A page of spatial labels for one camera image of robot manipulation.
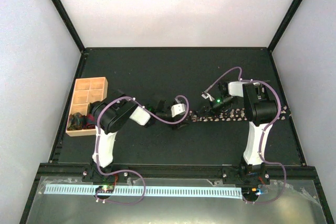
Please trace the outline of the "black floral patterned tie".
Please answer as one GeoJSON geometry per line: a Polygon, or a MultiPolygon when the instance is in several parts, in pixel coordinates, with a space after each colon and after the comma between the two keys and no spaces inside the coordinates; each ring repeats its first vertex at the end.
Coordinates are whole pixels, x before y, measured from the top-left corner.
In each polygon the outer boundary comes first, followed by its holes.
{"type": "Polygon", "coordinates": [[[187,118],[191,122],[247,121],[245,109],[227,109],[216,114],[190,111],[187,118]]]}

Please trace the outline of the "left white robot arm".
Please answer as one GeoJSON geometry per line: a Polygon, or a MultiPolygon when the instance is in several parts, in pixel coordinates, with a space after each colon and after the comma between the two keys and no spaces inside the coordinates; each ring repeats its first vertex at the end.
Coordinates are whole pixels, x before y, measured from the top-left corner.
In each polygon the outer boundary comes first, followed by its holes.
{"type": "Polygon", "coordinates": [[[150,127],[157,121],[172,128],[180,127],[187,119],[190,104],[187,97],[177,95],[171,106],[165,107],[160,101],[156,107],[141,105],[136,98],[117,90],[110,98],[94,102],[90,105],[96,129],[96,143],[93,161],[98,164],[94,175],[102,182],[108,181],[113,174],[109,166],[113,162],[113,148],[117,133],[132,120],[143,127],[150,127]]]}

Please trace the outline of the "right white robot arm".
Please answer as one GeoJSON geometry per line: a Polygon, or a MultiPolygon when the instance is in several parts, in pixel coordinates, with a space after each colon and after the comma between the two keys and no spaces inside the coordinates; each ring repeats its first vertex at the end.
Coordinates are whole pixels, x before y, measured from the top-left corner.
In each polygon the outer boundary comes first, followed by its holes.
{"type": "Polygon", "coordinates": [[[265,149],[268,134],[281,112],[279,98],[272,100],[263,82],[233,81],[219,84],[219,99],[212,97],[206,90],[202,93],[210,103],[210,111],[218,112],[232,104],[235,97],[243,98],[245,118],[249,122],[247,145],[238,168],[239,179],[252,183],[263,173],[265,166],[265,149]]]}

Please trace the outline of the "wooden compartment box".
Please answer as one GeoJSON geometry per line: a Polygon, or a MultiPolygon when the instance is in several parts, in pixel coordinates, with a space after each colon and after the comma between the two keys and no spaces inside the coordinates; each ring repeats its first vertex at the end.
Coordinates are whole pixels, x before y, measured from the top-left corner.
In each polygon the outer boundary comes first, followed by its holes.
{"type": "MultiPolygon", "coordinates": [[[[75,80],[72,92],[69,116],[77,112],[86,116],[90,113],[92,103],[102,101],[107,97],[108,81],[105,77],[80,78],[75,80]]],[[[95,135],[96,129],[68,131],[66,134],[71,137],[95,135]]]]}

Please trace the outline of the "dark rolled tie in box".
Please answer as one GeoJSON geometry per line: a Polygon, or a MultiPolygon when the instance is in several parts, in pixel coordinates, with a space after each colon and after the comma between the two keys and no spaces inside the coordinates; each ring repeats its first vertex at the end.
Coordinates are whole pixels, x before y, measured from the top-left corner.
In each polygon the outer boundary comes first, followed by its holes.
{"type": "Polygon", "coordinates": [[[68,131],[82,130],[85,124],[86,124],[86,117],[81,113],[77,112],[69,116],[67,123],[67,130],[68,131]]]}

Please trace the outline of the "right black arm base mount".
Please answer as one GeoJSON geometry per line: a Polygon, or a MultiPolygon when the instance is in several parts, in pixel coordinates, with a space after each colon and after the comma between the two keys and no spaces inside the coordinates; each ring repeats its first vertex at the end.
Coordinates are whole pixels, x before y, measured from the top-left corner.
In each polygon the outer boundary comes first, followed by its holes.
{"type": "Polygon", "coordinates": [[[265,177],[266,170],[264,166],[223,166],[222,179],[227,184],[235,185],[269,185],[269,178],[265,177]]]}

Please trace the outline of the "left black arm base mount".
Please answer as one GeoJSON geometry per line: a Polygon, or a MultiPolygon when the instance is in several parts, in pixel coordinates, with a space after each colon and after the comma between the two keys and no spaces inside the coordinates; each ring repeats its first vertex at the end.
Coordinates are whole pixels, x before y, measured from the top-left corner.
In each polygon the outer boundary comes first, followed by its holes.
{"type": "Polygon", "coordinates": [[[128,172],[121,172],[115,175],[103,175],[96,166],[88,166],[83,171],[82,182],[93,184],[113,184],[115,181],[125,183],[128,179],[128,172]]]}

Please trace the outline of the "right black frame post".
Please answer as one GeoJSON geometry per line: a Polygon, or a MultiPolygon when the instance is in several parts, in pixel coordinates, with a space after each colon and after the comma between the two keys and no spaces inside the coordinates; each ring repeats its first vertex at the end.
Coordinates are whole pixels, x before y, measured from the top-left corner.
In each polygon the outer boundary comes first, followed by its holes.
{"type": "Polygon", "coordinates": [[[278,45],[279,41],[281,40],[283,34],[285,33],[287,27],[289,26],[291,20],[293,19],[294,15],[296,14],[298,8],[300,7],[303,0],[292,0],[289,8],[286,11],[280,25],[278,26],[267,50],[269,52],[273,52],[276,46],[278,45]]]}

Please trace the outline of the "black frame post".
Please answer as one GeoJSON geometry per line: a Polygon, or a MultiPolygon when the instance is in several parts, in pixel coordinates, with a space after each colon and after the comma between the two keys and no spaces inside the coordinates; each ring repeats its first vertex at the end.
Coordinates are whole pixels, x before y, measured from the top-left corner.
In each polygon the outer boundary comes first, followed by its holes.
{"type": "Polygon", "coordinates": [[[294,15],[296,14],[298,8],[300,7],[303,0],[292,0],[289,8],[286,11],[280,25],[278,26],[267,50],[269,52],[273,52],[276,46],[278,45],[279,41],[281,40],[283,34],[285,33],[287,27],[289,26],[291,20],[293,19],[294,15]]]}
{"type": "Polygon", "coordinates": [[[54,7],[56,8],[56,11],[58,12],[60,18],[62,19],[63,23],[65,24],[68,32],[70,33],[73,41],[75,42],[77,48],[80,52],[83,52],[85,50],[85,46],[82,42],[82,40],[79,37],[79,34],[77,33],[75,26],[73,25],[73,22],[71,21],[63,3],[61,0],[51,0],[54,7]]]}

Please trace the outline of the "left black frame post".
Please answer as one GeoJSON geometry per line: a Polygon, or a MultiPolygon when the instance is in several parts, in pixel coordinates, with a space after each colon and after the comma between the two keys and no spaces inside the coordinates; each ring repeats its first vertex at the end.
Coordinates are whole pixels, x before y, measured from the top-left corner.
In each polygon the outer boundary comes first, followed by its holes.
{"type": "Polygon", "coordinates": [[[75,42],[77,48],[80,52],[83,52],[85,50],[85,46],[82,42],[82,40],[79,37],[79,34],[77,33],[75,26],[73,25],[73,22],[71,21],[63,3],[61,0],[51,0],[54,7],[56,8],[56,11],[58,12],[60,18],[62,19],[63,23],[65,24],[68,32],[70,33],[73,41],[75,42]]]}

